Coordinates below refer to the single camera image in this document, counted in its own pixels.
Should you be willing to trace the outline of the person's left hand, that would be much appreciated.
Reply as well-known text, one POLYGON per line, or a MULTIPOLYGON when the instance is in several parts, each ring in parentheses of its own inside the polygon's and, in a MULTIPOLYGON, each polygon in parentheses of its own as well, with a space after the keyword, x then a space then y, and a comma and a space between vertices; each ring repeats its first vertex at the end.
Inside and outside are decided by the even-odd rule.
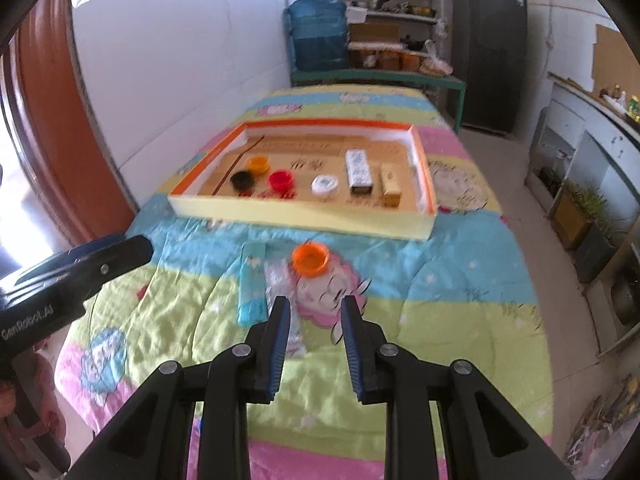
POLYGON ((66 471, 66 420, 55 394, 53 370, 40 352, 26 350, 1 367, 1 437, 31 471, 66 471))

